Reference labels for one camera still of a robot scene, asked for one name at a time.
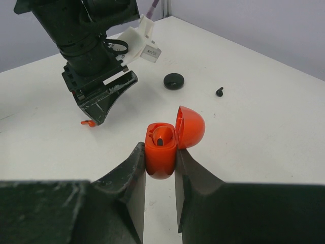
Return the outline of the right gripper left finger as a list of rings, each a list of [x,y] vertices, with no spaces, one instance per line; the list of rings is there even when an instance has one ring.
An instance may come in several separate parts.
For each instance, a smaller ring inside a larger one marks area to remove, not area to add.
[[[144,143],[100,179],[1,182],[1,243],[142,243]]]

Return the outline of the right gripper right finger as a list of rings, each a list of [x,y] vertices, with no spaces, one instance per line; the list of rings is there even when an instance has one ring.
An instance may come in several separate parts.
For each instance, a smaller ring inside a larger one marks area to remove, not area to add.
[[[324,186],[224,182],[176,153],[183,243],[324,243]]]

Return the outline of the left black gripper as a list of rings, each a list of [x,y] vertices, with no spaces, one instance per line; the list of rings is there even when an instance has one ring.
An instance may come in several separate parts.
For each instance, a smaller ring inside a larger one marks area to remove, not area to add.
[[[110,65],[91,76],[79,75],[66,64],[62,77],[78,107],[95,125],[103,124],[117,99],[138,82],[136,74],[120,64]]]

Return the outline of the orange earbud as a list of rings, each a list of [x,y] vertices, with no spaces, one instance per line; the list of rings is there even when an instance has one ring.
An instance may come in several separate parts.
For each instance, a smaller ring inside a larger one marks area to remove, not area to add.
[[[84,120],[84,121],[81,121],[80,124],[88,125],[89,127],[95,127],[96,126],[96,123],[93,120]]]
[[[152,140],[156,146],[166,146],[173,139],[173,131],[167,126],[157,127],[152,133]]]

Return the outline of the orange round charging case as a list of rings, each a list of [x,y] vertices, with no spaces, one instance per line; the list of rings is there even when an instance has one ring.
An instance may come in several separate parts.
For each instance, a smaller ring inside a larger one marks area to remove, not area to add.
[[[152,140],[153,131],[160,126],[167,126],[173,131],[173,139],[166,146],[156,146]],[[147,173],[154,179],[170,177],[176,165],[176,150],[197,145],[205,133],[205,121],[196,111],[179,106],[176,122],[152,123],[145,136],[145,164]]]

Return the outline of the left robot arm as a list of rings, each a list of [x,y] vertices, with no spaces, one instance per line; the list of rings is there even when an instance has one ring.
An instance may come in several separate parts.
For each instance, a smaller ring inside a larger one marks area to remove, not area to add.
[[[14,12],[35,15],[67,61],[62,76],[78,107],[94,126],[101,125],[138,80],[122,61],[130,44],[106,34],[139,19],[136,1],[17,1]]]

